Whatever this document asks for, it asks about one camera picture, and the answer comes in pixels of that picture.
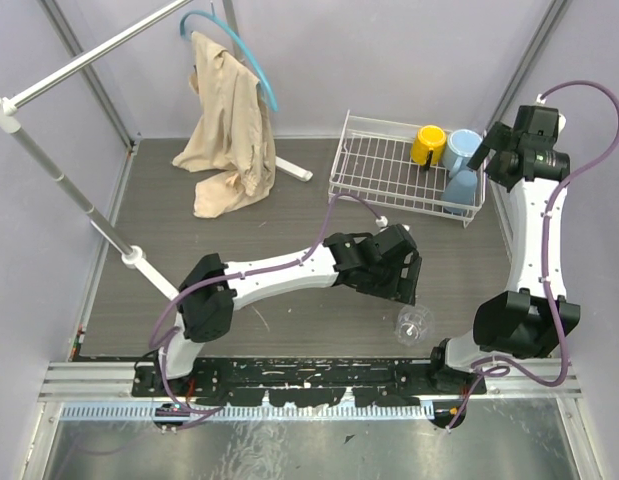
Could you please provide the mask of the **light blue handled mug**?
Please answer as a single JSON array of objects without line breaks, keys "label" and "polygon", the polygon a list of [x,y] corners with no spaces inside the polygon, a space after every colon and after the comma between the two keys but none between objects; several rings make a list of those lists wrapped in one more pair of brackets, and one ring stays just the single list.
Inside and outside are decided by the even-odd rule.
[{"label": "light blue handled mug", "polygon": [[447,137],[441,164],[453,178],[462,171],[482,143],[482,137],[469,129],[458,129]]}]

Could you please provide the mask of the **light blue plastic cup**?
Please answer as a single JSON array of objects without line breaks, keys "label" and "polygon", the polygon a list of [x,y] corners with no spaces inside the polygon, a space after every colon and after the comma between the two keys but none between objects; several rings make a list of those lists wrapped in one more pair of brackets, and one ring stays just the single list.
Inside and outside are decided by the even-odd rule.
[{"label": "light blue plastic cup", "polygon": [[455,214],[465,215],[467,206],[472,206],[477,188],[477,175],[472,170],[458,172],[447,184],[441,200],[446,202],[443,210]]}]

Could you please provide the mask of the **yellow mug black handle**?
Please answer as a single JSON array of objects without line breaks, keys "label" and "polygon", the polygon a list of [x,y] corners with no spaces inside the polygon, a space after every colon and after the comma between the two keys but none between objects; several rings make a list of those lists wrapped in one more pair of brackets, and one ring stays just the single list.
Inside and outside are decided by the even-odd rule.
[{"label": "yellow mug black handle", "polygon": [[413,163],[425,170],[437,165],[447,142],[446,132],[436,125],[425,125],[418,129],[410,150]]}]

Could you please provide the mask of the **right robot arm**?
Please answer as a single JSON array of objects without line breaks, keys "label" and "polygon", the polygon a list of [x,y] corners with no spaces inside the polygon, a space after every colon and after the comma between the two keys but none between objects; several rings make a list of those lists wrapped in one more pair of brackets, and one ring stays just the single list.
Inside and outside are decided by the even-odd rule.
[{"label": "right robot arm", "polygon": [[480,367],[546,358],[579,323],[580,307],[568,301],[561,269],[562,182],[570,158],[554,145],[564,123],[555,108],[524,105],[512,126],[495,123],[467,162],[509,194],[511,270],[504,292],[478,308],[471,331],[432,350],[427,379],[438,393],[469,385]]}]

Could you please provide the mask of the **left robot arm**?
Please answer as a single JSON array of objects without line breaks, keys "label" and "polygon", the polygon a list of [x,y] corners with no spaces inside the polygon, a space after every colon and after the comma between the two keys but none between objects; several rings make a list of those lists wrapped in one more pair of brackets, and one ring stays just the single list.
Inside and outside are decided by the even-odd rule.
[{"label": "left robot arm", "polygon": [[344,285],[413,306],[421,264],[401,224],[376,234],[334,233],[306,250],[250,262],[206,255],[179,287],[177,333],[161,349],[153,383],[167,396],[183,393],[202,346],[229,332],[236,311],[273,296]]}]

